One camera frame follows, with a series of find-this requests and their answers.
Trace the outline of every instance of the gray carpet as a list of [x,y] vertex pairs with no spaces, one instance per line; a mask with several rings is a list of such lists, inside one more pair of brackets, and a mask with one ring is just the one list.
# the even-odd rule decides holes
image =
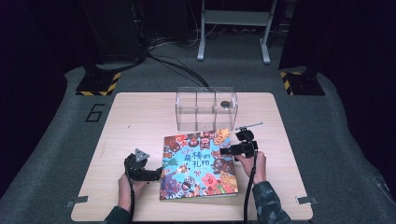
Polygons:
[[[181,60],[210,86],[234,86],[236,91],[265,91],[275,96],[307,194],[319,200],[312,205],[314,223],[396,223],[396,206],[376,185],[375,179],[381,175],[364,159],[351,137],[334,85],[318,75],[325,96],[288,96],[277,70],[286,35],[276,34],[269,49],[270,65],[262,62],[259,38],[230,35],[208,40],[203,62],[196,60],[198,44],[189,48],[167,44],[151,53]],[[105,68],[123,65],[113,63]],[[72,208],[64,205],[78,196],[116,94],[174,92],[178,86],[196,86],[151,59],[122,72],[110,96],[75,95],[84,70],[76,68],[65,75],[68,89],[64,100],[1,199],[0,223],[74,223],[70,218]],[[103,111],[102,117],[99,122],[85,122],[95,104],[103,104],[96,107]]]

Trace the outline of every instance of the clear plastic box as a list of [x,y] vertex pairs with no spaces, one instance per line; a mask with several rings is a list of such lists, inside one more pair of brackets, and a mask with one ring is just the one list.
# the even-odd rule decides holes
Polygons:
[[182,132],[233,129],[238,102],[232,87],[178,87],[177,129]]

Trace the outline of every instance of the wooden tabletop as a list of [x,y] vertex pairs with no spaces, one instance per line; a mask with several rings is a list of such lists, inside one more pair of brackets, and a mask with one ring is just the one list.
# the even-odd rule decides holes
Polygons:
[[[237,98],[235,127],[263,122],[248,129],[267,157],[267,180],[283,209],[293,220],[310,219],[311,205],[295,200],[305,197],[306,192],[274,96],[238,92]],[[78,195],[88,196],[88,201],[75,204],[71,216],[74,221],[105,219],[118,201],[118,179],[124,172],[124,159],[137,147],[150,155],[147,170],[162,166],[163,138],[180,133],[175,100],[175,92],[122,92],[116,96]],[[232,144],[239,143],[235,132],[231,133]],[[239,162],[235,163],[235,170],[239,188],[236,197],[160,201],[160,183],[151,182],[136,202],[134,221],[243,220],[248,177]],[[257,220],[252,194],[248,218]]]

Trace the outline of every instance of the children's picture book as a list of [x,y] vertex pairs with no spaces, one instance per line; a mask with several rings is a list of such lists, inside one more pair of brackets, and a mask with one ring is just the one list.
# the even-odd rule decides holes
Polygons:
[[228,129],[166,136],[160,200],[236,195],[233,156],[219,151],[230,145]]

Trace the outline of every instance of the person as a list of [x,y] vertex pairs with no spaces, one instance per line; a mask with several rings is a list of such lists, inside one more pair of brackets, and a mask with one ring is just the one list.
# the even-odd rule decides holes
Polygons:
[[[254,158],[246,158],[243,155],[235,155],[244,167],[247,176],[250,176],[254,164]],[[259,223],[292,223],[289,215],[282,209],[279,197],[271,184],[266,179],[266,157],[262,151],[258,151],[256,160],[256,174],[253,177],[253,198],[257,209]],[[143,188],[148,182],[134,181],[134,197],[137,200]],[[119,179],[119,202],[114,206],[103,224],[126,224],[129,221],[131,210],[131,189],[126,175]]]

